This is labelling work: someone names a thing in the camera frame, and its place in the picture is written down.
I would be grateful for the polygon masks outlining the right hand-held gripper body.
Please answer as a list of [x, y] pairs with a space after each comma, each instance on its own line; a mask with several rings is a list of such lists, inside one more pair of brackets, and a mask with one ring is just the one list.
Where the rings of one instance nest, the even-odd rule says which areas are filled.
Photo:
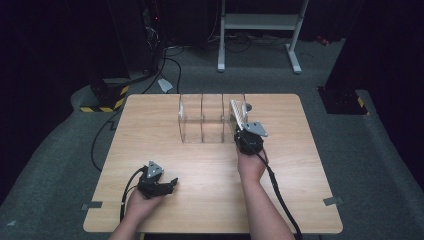
[[268, 133], [258, 121], [249, 122], [244, 125], [241, 132], [234, 132], [234, 141], [238, 150], [246, 155], [255, 155], [263, 150], [263, 138]]

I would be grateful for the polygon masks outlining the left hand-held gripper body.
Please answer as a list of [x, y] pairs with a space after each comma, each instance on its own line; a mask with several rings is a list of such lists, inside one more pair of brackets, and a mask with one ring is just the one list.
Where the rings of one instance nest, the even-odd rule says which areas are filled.
[[164, 170], [154, 161], [150, 160], [147, 166], [142, 168], [142, 175], [139, 178], [137, 189], [147, 199], [157, 197], [156, 193], [161, 188], [159, 182]]

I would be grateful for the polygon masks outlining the white book with green leaf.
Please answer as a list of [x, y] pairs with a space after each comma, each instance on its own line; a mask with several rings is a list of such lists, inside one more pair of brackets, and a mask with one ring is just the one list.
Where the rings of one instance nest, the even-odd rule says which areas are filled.
[[246, 102], [231, 99], [229, 101], [230, 115], [229, 122], [233, 132], [236, 130], [236, 125], [243, 127], [248, 122], [248, 114], [246, 109]]

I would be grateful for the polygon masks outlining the clear acrylic divider rack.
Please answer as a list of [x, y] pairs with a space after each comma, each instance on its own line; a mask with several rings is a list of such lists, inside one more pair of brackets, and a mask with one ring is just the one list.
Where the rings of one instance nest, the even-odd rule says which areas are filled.
[[186, 144], [233, 143], [232, 105], [246, 102], [244, 94], [181, 94], [178, 122]]

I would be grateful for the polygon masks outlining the person's left hand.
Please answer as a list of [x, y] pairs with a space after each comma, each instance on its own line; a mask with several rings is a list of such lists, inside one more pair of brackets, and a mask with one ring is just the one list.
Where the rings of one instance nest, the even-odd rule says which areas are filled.
[[134, 190], [126, 204], [124, 220], [139, 225], [148, 218], [164, 199], [164, 196], [147, 199], [140, 191]]

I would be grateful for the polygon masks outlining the person's right hand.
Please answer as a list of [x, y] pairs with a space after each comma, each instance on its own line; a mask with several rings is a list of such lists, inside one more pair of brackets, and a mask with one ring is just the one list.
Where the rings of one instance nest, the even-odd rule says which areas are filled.
[[259, 155], [246, 155], [241, 153], [240, 151], [237, 151], [237, 168], [240, 175], [240, 179], [243, 183], [260, 182], [266, 169], [265, 164], [260, 159], [260, 157], [263, 156], [263, 152], [261, 152]]

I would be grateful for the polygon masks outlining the white paper scrap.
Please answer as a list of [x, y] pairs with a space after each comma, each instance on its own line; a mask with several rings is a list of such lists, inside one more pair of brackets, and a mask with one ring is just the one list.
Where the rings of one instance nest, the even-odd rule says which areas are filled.
[[158, 84], [164, 93], [168, 93], [173, 88], [173, 85], [164, 78], [159, 79]]

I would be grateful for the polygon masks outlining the black base with yellow stripes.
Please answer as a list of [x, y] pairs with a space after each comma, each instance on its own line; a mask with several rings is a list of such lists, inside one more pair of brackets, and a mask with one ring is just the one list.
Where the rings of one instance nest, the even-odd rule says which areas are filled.
[[107, 84], [104, 80], [90, 83], [90, 90], [80, 104], [85, 113], [118, 111], [124, 102], [129, 87], [122, 84]]
[[355, 91], [319, 87], [318, 93], [328, 114], [367, 115], [362, 98]]

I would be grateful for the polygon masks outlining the white metal stand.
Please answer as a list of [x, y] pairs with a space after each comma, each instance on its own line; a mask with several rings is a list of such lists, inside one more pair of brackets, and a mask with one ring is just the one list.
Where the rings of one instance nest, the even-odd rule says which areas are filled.
[[217, 71], [225, 71], [225, 31], [226, 30], [279, 30], [292, 31], [291, 42], [285, 45], [293, 72], [301, 74], [302, 69], [295, 53], [301, 27], [309, 0], [302, 0], [298, 14], [236, 14], [226, 12], [226, 0], [221, 1], [219, 49]]

